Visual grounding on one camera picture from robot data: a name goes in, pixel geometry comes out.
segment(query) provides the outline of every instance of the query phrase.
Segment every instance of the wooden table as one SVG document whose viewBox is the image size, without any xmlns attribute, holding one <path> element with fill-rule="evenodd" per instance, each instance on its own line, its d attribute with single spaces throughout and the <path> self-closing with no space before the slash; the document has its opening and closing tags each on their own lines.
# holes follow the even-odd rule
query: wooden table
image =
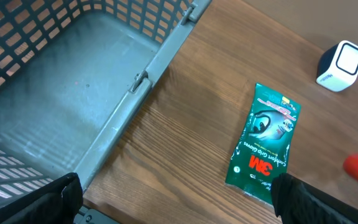
<svg viewBox="0 0 358 224">
<path fill-rule="evenodd" d="M 224 185 L 261 82 L 302 105 L 288 172 L 358 208 L 358 79 L 316 84 L 323 51 L 240 0 L 214 0 L 85 193 L 123 223 L 281 223 Z"/>
</svg>

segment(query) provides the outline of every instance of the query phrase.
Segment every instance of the crate latch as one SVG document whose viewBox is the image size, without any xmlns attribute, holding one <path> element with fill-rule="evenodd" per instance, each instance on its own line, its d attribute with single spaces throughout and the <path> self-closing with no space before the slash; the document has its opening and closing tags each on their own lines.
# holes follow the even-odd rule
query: crate latch
<svg viewBox="0 0 358 224">
<path fill-rule="evenodd" d="M 211 0 L 194 0 L 190 7 L 185 12 L 183 12 L 181 25 L 184 25 L 187 20 L 190 20 L 194 23 L 197 22 L 210 3 Z"/>
<path fill-rule="evenodd" d="M 146 72 L 146 70 L 142 70 L 140 73 L 136 74 L 135 76 L 135 82 L 129 89 L 131 92 L 135 92 L 137 87 L 142 83 L 142 80 L 144 78 L 148 78 L 149 74 Z"/>
</svg>

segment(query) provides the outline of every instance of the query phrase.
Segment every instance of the gray plastic basket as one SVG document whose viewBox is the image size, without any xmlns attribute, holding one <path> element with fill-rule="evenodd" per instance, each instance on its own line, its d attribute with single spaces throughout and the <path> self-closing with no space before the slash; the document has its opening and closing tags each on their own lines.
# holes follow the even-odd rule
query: gray plastic basket
<svg viewBox="0 0 358 224">
<path fill-rule="evenodd" d="M 210 0 L 0 0 L 0 207 L 87 189 Z"/>
</svg>

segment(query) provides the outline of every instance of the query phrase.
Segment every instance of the glove package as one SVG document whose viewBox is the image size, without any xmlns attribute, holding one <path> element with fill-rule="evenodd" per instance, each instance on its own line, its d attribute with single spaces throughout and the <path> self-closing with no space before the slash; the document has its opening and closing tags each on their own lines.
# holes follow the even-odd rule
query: glove package
<svg viewBox="0 0 358 224">
<path fill-rule="evenodd" d="M 259 83 L 246 125 L 231 156 L 226 183 L 272 204 L 274 177 L 287 171 L 290 143 L 301 106 Z"/>
</svg>

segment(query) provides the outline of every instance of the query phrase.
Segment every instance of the small white and black box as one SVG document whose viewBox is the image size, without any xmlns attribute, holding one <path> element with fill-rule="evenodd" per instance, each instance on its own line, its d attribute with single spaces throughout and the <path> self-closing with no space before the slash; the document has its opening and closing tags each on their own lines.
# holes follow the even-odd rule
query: small white and black box
<svg viewBox="0 0 358 224">
<path fill-rule="evenodd" d="M 342 91 L 358 75 L 358 46 L 343 40 L 327 50 L 318 64 L 317 83 L 331 91 Z"/>
</svg>

